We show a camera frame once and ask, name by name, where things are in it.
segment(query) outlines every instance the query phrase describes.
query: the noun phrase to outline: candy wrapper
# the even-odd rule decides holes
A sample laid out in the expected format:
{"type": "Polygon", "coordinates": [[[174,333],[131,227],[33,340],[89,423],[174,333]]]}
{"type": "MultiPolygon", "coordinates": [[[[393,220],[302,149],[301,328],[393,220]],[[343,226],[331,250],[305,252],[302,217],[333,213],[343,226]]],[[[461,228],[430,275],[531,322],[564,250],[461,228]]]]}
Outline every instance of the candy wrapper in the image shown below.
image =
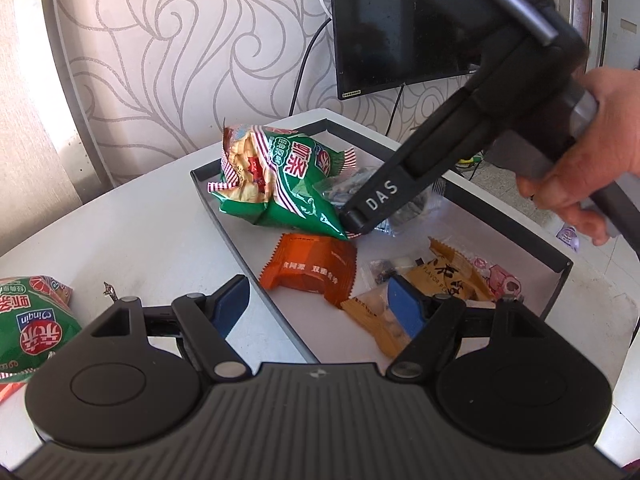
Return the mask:
{"type": "Polygon", "coordinates": [[[241,125],[224,129],[223,149],[221,181],[207,186],[220,200],[220,211],[256,225],[347,239],[335,209],[314,184],[353,170],[353,148],[334,152],[296,131],[241,125]]]}
{"type": "Polygon", "coordinates": [[[461,253],[433,238],[431,252],[436,257],[407,272],[405,278],[427,296],[446,293],[461,300],[491,301],[487,282],[461,253]]]}
{"type": "Polygon", "coordinates": [[[519,298],[522,293],[520,280],[500,265],[492,265],[484,258],[476,256],[471,260],[478,273],[484,278],[491,289],[494,300],[499,300],[505,294],[519,298]]]}
{"type": "MultiPolygon", "coordinates": [[[[338,176],[328,178],[315,184],[316,190],[324,199],[336,207],[342,207],[363,184],[371,178],[378,168],[366,166],[357,171],[345,171],[338,176]]],[[[427,205],[431,190],[427,189],[403,205],[388,219],[376,226],[377,231],[382,231],[391,236],[398,236],[404,231],[404,225],[417,216],[420,216],[427,205]]]]}
{"type": "Polygon", "coordinates": [[[0,383],[27,380],[80,325],[71,289],[49,276],[0,280],[0,383]]]}
{"type": "Polygon", "coordinates": [[[387,357],[395,358],[411,338],[388,307],[388,283],[342,302],[342,309],[369,332],[387,357]]]}
{"type": "Polygon", "coordinates": [[[576,253],[580,249],[580,238],[578,238],[578,233],[576,232],[575,227],[567,223],[565,223],[562,226],[562,229],[558,231],[556,238],[576,253]]]}
{"type": "Polygon", "coordinates": [[[267,290],[278,285],[316,292],[332,305],[349,297],[356,276],[356,248],[326,236],[285,234],[260,275],[267,290]]]}

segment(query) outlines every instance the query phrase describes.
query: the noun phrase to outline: wallpaper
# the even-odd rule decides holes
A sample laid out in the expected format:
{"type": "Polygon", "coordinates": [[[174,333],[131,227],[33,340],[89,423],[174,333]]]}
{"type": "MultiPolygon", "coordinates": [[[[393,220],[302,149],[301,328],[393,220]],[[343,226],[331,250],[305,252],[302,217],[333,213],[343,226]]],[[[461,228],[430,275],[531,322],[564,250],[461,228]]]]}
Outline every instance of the wallpaper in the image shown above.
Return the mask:
{"type": "MultiPolygon", "coordinates": [[[[58,0],[82,106],[118,183],[221,139],[223,124],[288,114],[318,0],[58,0]]],[[[296,111],[325,107],[386,131],[398,89],[338,101],[333,31],[318,37],[296,111]]],[[[403,140],[465,78],[404,89],[403,140]]]]}

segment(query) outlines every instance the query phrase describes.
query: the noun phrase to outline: orange snack packet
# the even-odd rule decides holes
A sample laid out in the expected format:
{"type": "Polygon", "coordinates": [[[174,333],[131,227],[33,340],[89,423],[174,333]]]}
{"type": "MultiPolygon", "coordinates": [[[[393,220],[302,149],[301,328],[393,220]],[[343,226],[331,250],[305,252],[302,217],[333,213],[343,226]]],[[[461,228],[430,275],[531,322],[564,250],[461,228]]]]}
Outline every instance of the orange snack packet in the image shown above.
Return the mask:
{"type": "Polygon", "coordinates": [[[356,248],[329,236],[285,234],[260,275],[267,290],[278,285],[316,292],[337,307],[356,278],[356,248]]]}
{"type": "Polygon", "coordinates": [[[0,404],[5,399],[11,397],[12,394],[17,392],[21,387],[23,387],[26,383],[8,383],[8,384],[0,384],[0,404]]]}

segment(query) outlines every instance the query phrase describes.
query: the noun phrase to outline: television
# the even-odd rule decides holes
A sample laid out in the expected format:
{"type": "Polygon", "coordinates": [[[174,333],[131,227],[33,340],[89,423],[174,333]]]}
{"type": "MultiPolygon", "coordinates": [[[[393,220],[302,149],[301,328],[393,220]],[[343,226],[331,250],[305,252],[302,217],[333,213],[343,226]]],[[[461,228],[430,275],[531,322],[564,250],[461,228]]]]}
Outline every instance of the television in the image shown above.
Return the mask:
{"type": "Polygon", "coordinates": [[[480,50],[425,0],[331,0],[338,99],[473,72],[480,50]]]}

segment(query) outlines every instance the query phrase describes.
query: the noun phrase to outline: green snack bag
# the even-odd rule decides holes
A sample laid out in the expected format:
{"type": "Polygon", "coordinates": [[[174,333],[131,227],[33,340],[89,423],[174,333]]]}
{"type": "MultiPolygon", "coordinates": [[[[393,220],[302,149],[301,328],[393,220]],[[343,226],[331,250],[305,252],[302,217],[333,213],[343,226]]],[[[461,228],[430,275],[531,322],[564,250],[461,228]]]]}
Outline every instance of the green snack bag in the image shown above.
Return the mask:
{"type": "Polygon", "coordinates": [[[71,289],[49,276],[0,279],[0,383],[27,380],[80,332],[71,289]]]}
{"type": "Polygon", "coordinates": [[[242,124],[223,133],[220,182],[207,189],[220,211],[256,225],[348,238],[314,184],[356,167],[355,150],[334,150],[293,130],[242,124]]]}

